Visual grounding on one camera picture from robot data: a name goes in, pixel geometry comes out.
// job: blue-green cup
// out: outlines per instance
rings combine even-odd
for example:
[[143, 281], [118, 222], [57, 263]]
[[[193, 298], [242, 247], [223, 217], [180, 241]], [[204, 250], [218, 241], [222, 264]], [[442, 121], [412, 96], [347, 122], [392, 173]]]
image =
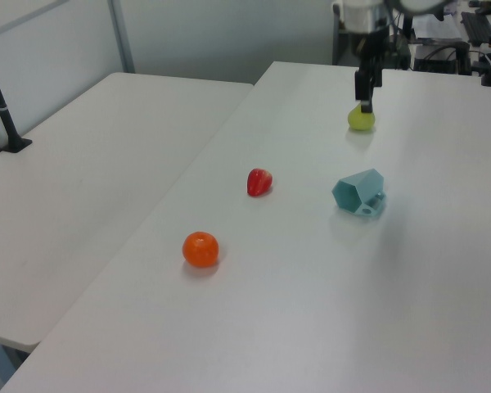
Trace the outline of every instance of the blue-green cup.
[[333, 188], [338, 207], [353, 215], [375, 217], [384, 207], [384, 178], [375, 169], [342, 178]]

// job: small yellow-green fruit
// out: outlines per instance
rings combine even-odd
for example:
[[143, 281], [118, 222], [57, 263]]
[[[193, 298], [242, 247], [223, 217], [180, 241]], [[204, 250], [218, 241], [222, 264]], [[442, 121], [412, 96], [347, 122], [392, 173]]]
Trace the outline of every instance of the small yellow-green fruit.
[[369, 131], [375, 125], [374, 113], [362, 113], [362, 104], [358, 104], [347, 116], [349, 127], [357, 131]]

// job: red strawberry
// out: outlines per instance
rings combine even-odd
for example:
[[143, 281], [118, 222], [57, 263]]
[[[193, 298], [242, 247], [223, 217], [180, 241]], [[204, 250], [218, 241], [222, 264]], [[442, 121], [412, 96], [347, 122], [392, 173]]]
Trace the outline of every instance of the red strawberry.
[[265, 169], [255, 168], [247, 177], [247, 193], [259, 197], [266, 193], [273, 183], [273, 176]]

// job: tabletop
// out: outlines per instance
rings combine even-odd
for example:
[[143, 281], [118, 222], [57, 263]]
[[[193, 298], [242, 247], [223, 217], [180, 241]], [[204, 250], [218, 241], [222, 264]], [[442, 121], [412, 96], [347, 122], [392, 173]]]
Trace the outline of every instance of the tabletop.
[[[353, 75], [273, 64], [3, 393], [491, 392], [491, 88], [385, 70], [355, 133]], [[339, 210], [370, 168], [381, 216]]]
[[31, 351], [252, 86], [113, 74], [0, 153], [0, 343]]

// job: toy fruit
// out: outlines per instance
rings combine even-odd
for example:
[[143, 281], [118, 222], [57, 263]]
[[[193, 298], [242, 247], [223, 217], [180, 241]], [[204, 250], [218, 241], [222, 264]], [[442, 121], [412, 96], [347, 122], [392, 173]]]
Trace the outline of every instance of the toy fruit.
[[269, 190], [272, 183], [273, 176], [267, 170], [255, 168], [247, 177], [247, 193], [252, 197], [259, 197]]
[[182, 253], [189, 264], [197, 268], [208, 268], [216, 264], [218, 242], [210, 233], [194, 232], [186, 237]]
[[362, 105], [358, 104], [347, 116], [349, 127], [356, 131], [369, 131], [375, 125], [374, 113], [363, 113]]

